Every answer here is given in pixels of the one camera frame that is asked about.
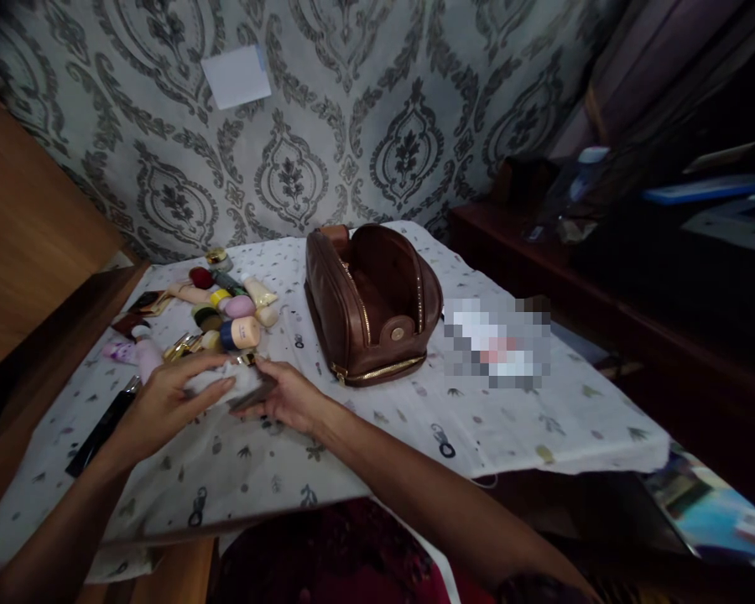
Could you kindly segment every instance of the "white cord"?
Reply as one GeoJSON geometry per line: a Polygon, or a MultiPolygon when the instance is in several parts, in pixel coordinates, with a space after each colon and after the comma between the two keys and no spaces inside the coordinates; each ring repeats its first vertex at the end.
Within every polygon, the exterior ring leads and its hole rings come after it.
{"type": "Polygon", "coordinates": [[[470,479],[470,482],[472,482],[477,487],[481,487],[482,489],[487,489],[489,491],[497,487],[497,474],[492,474],[492,478],[494,479],[494,482],[491,485],[483,485],[478,481],[474,481],[472,478],[470,479]]]}

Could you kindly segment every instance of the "printed tablecloth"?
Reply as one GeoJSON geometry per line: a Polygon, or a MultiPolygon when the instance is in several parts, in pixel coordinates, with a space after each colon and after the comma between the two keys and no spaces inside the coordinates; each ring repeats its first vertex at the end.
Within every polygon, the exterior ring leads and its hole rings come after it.
{"type": "MultiPolygon", "coordinates": [[[[407,221],[387,226],[402,232],[430,263],[446,298],[511,298],[421,226],[407,221]]],[[[324,393],[462,476],[529,468],[570,474],[651,471],[667,459],[668,434],[555,337],[542,388],[448,386],[442,322],[430,339],[427,361],[413,375],[370,388],[342,387],[325,367],[305,301],[305,240],[286,237],[227,251],[233,275],[253,273],[279,295],[280,318],[263,334],[262,354],[293,363],[324,393]]],[[[145,290],[186,278],[190,268],[203,263],[151,267],[129,304],[145,290]]],[[[163,348],[187,331],[199,332],[190,305],[180,300],[150,322],[163,348]]],[[[107,330],[34,432],[0,502],[0,567],[72,484],[65,474],[69,459],[135,373],[135,367],[101,355],[112,338],[117,334],[107,330]]],[[[368,493],[311,438],[273,419],[241,421],[213,409],[135,468],[104,537],[121,546],[102,551],[90,577],[121,580],[150,571],[146,544],[189,539],[208,528],[240,529],[263,516],[368,493]]]]}

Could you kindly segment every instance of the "forearm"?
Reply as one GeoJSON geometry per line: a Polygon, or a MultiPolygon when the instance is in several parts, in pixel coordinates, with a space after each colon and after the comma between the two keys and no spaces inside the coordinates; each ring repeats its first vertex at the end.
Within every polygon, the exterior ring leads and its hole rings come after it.
{"type": "Polygon", "coordinates": [[[132,467],[98,453],[0,572],[0,604],[75,601],[132,467]]]}
{"type": "Polygon", "coordinates": [[[543,573],[593,591],[527,524],[475,485],[338,404],[315,438],[400,518],[494,591],[507,577],[543,573]]]}

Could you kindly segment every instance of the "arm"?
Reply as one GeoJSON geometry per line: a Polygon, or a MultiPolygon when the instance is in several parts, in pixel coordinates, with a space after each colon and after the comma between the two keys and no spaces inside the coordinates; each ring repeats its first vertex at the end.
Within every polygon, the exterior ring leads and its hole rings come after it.
{"type": "Polygon", "coordinates": [[[258,360],[258,367],[279,385],[251,413],[313,436],[490,592],[511,575],[536,573],[596,597],[555,547],[481,489],[327,398],[287,363],[258,360]]]}
{"type": "Polygon", "coordinates": [[[222,365],[223,355],[194,355],[154,371],[95,459],[53,512],[0,572],[0,604],[72,602],[89,572],[129,474],[193,418],[215,403],[234,379],[211,384],[186,400],[188,379],[222,365]]]}

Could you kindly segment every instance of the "table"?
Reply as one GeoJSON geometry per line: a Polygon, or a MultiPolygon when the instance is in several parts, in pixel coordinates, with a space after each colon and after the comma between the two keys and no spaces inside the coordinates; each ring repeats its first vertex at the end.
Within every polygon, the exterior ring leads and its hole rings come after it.
{"type": "Polygon", "coordinates": [[[525,242],[524,224],[490,203],[460,206],[450,214],[451,246],[513,294],[547,296],[567,319],[643,363],[617,383],[755,504],[754,360],[591,282],[570,267],[569,247],[525,242]]]}
{"type": "MultiPolygon", "coordinates": [[[[509,296],[421,226],[407,221],[387,226],[402,232],[430,263],[446,298],[509,296]]],[[[364,389],[343,387],[325,367],[305,301],[305,240],[286,237],[227,251],[233,275],[254,273],[279,295],[280,319],[266,330],[258,347],[262,354],[293,363],[327,395],[463,476],[529,468],[651,471],[666,461],[668,434],[556,338],[551,375],[542,388],[528,392],[450,383],[443,371],[449,341],[442,323],[431,337],[427,361],[412,376],[364,389]],[[442,455],[443,437],[454,456],[442,455]]],[[[164,289],[202,263],[151,267],[129,302],[145,290],[164,289]]],[[[198,332],[190,305],[180,300],[150,322],[162,347],[186,331],[198,332]]],[[[135,367],[100,355],[113,337],[107,330],[94,345],[34,432],[0,502],[0,566],[66,492],[73,480],[64,472],[69,456],[135,373],[135,367]]],[[[277,513],[368,493],[311,438],[268,418],[243,421],[213,409],[134,469],[90,580],[150,571],[150,545],[239,530],[277,513]],[[194,513],[200,514],[195,527],[188,524],[194,513]]]]}

